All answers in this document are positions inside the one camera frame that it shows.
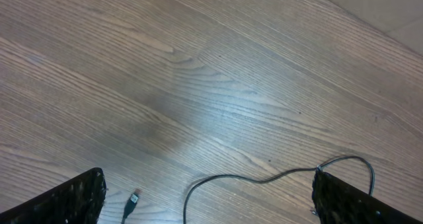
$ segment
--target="wooden table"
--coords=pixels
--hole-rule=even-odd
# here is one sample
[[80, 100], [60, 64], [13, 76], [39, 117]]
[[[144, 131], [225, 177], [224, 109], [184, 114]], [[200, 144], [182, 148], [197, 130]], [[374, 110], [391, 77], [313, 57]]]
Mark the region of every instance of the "wooden table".
[[[423, 57], [327, 0], [0, 0], [0, 103], [0, 211], [101, 167], [99, 223], [134, 188], [126, 223], [181, 223], [195, 180], [348, 154], [423, 220]], [[318, 223], [312, 179], [206, 184], [188, 221]]]

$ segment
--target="black cable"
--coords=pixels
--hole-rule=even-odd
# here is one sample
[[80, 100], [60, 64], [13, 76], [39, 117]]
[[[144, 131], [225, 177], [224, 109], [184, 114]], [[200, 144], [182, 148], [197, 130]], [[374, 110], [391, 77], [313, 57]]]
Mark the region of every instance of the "black cable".
[[190, 191], [186, 195], [185, 202], [184, 202], [183, 224], [186, 224], [186, 208], [188, 206], [188, 201], [191, 197], [191, 194], [193, 193], [193, 191], [195, 191], [195, 189], [197, 189], [201, 185], [203, 185], [207, 182], [210, 182], [212, 180], [216, 180], [216, 179], [219, 179], [219, 178], [236, 178], [236, 179], [239, 179], [239, 180], [245, 180], [247, 182], [251, 182], [253, 184], [267, 184], [267, 183], [273, 182], [275, 180], [278, 180], [278, 179], [280, 179], [280, 178], [282, 178], [286, 175], [292, 174], [294, 172], [323, 170], [324, 168], [328, 167], [329, 165], [331, 165], [333, 163], [336, 163], [338, 161], [343, 161], [343, 160], [346, 160], [346, 159], [357, 159], [357, 160], [359, 160], [359, 161], [361, 161], [361, 162], [363, 162], [367, 165], [367, 167], [369, 168], [370, 173], [371, 173], [370, 188], [369, 188], [369, 195], [371, 196], [373, 194], [373, 189], [375, 187], [375, 171], [374, 171], [373, 167], [371, 166], [371, 164], [369, 162], [367, 162], [364, 158], [361, 158], [361, 157], [355, 156], [355, 155], [331, 159], [327, 162], [322, 163], [321, 165], [319, 165], [316, 168], [294, 168], [294, 169], [291, 169], [291, 170], [284, 171], [284, 172], [277, 174], [273, 177], [267, 178], [265, 180], [255, 180], [255, 179], [252, 179], [252, 178], [247, 178], [247, 177], [239, 176], [239, 175], [235, 175], [235, 174], [220, 174], [220, 175], [215, 175], [215, 176], [210, 176], [208, 178], [205, 178], [203, 181], [200, 181], [199, 183], [197, 183], [196, 185], [194, 185], [190, 189]]

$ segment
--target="wood grain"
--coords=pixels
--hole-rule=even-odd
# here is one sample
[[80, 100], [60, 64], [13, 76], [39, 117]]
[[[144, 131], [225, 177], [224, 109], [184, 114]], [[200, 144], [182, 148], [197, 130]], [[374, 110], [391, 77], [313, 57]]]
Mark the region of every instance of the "wood grain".
[[[92, 167], [100, 223], [181, 223], [188, 187], [367, 158], [423, 219], [423, 58], [326, 0], [0, 0], [1, 210]], [[331, 173], [367, 189], [361, 164]], [[313, 174], [206, 184], [192, 223], [318, 223]]]

